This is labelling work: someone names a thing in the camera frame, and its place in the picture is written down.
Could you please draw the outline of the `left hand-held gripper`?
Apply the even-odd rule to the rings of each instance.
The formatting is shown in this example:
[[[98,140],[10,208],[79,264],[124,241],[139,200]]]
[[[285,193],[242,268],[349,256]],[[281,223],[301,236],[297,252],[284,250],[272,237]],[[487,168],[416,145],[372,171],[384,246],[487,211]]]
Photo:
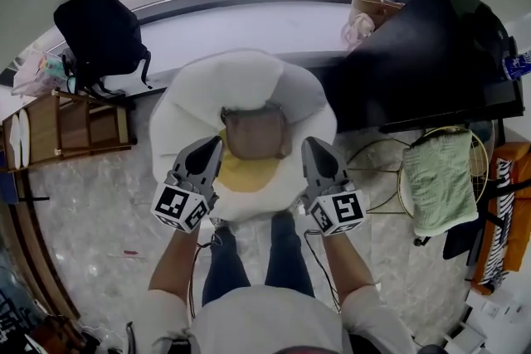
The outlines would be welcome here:
[[[223,141],[206,137],[185,147],[173,169],[157,185],[152,214],[164,225],[193,231],[213,209],[218,196],[213,188],[222,164]]]

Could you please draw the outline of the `person's white shirt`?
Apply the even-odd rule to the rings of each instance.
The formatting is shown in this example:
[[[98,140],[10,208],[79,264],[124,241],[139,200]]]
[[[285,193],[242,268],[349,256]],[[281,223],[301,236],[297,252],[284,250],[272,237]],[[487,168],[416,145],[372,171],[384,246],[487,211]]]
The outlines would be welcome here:
[[[336,313],[294,290],[254,285],[211,301],[193,321],[180,298],[150,290],[131,328],[134,354],[416,354],[406,326],[373,286],[350,293]]]

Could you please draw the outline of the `brown leather bag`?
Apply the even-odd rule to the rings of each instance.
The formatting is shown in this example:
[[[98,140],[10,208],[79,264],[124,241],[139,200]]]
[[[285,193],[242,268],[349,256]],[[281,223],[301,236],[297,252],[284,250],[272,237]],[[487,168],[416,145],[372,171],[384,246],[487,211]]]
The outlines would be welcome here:
[[[282,159],[292,152],[290,124],[278,104],[266,103],[259,109],[221,110],[227,146],[241,160]]]

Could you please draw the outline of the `brown paper bag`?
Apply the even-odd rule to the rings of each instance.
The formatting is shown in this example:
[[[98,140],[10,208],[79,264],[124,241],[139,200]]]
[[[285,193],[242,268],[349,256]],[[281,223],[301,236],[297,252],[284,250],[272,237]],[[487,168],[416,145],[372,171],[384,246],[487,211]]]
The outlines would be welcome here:
[[[348,21],[354,23],[359,15],[365,14],[373,21],[374,28],[378,29],[396,15],[403,6],[401,2],[388,0],[352,0],[352,10]]]

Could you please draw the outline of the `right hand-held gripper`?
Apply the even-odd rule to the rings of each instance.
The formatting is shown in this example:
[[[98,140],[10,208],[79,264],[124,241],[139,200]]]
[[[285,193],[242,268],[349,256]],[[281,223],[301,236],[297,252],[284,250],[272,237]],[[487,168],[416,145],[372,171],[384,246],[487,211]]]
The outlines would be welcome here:
[[[319,138],[306,138],[301,154],[307,181],[301,201],[318,231],[337,235],[360,225],[366,218],[363,193],[347,178],[344,157]]]

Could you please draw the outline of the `white egg-shaped beanbag chair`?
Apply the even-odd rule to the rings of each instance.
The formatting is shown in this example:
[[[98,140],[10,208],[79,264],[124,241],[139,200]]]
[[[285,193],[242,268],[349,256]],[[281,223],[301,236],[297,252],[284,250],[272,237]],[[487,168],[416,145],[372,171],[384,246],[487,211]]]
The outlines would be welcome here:
[[[222,111],[278,105],[290,125],[285,158],[243,161],[224,150],[212,215],[226,221],[287,209],[303,191],[301,144],[309,136],[332,143],[337,120],[323,86],[308,70],[263,51],[228,51],[185,65],[149,120],[153,176],[163,182],[178,153],[200,138],[224,137]]]

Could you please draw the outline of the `person's right forearm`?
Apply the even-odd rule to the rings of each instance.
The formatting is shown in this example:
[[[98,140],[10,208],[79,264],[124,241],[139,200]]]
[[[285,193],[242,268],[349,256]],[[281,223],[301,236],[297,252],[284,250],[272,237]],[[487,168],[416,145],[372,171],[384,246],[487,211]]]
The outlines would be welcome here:
[[[369,267],[345,233],[322,237],[339,304],[361,288],[375,289]]]

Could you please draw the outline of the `brown wooden counter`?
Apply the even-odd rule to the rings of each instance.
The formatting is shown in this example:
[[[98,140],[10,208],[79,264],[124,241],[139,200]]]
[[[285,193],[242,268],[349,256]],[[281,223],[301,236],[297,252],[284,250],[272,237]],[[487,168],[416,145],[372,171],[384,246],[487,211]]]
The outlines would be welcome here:
[[[15,275],[46,312],[78,320],[80,313],[56,271],[46,247],[36,204],[8,205],[0,198],[0,236],[15,268]]]

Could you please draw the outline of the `blue chair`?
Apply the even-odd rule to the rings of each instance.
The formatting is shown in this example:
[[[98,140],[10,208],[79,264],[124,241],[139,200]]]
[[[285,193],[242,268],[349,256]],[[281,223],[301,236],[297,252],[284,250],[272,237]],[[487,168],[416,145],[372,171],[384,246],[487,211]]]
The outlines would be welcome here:
[[[48,196],[33,196],[28,172],[0,172],[0,198],[8,205],[49,201]]]

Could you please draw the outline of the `black cabinet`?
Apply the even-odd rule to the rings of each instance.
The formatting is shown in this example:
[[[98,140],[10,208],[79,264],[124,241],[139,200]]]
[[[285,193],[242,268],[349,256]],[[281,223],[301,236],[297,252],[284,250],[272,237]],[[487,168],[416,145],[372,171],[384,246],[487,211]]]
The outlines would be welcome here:
[[[323,79],[340,133],[423,129],[524,113],[522,85],[461,52],[480,0],[408,0]]]

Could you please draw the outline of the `white window ledge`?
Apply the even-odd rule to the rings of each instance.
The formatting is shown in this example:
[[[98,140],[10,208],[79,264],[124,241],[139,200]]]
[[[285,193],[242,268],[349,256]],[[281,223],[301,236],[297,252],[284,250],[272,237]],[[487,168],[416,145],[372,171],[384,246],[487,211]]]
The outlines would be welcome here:
[[[147,84],[139,75],[110,77],[111,90],[136,95],[161,89],[191,61],[257,49],[305,67],[345,53],[340,32],[351,0],[124,0],[151,51]]]

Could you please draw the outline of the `green knitted blanket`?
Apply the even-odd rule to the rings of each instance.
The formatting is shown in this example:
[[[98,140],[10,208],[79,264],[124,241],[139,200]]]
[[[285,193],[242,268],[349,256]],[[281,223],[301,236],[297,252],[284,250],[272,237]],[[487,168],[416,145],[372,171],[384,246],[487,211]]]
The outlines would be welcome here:
[[[470,176],[472,132],[430,135],[403,152],[415,235],[434,237],[478,219]]]

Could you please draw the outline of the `black office chair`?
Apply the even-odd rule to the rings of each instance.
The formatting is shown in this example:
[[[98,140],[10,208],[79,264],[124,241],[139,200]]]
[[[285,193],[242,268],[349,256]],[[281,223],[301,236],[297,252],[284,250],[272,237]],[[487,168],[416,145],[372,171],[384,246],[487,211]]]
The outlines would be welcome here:
[[[454,259],[455,257],[474,249],[477,238],[482,241],[483,231],[487,222],[494,224],[501,230],[506,230],[505,219],[498,218],[494,213],[488,211],[489,201],[495,200],[498,196],[513,193],[510,189],[502,187],[509,181],[502,178],[487,181],[485,192],[480,198],[478,204],[478,218],[460,225],[456,225],[446,232],[446,242],[442,251],[444,260]]]

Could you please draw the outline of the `pink plastic bag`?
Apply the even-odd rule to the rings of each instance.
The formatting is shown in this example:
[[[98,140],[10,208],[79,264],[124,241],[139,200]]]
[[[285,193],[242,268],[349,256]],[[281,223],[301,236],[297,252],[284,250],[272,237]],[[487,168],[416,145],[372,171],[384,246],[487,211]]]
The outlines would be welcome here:
[[[61,87],[66,80],[60,57],[30,50],[22,65],[17,65],[11,95],[40,97]]]

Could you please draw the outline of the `person's right leg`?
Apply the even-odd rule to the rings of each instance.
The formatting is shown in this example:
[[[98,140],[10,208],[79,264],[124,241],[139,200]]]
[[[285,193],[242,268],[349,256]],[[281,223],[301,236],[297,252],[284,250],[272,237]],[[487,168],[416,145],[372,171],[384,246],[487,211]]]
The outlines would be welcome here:
[[[313,285],[292,214],[280,212],[272,217],[270,241],[265,285],[291,289],[313,298]]]

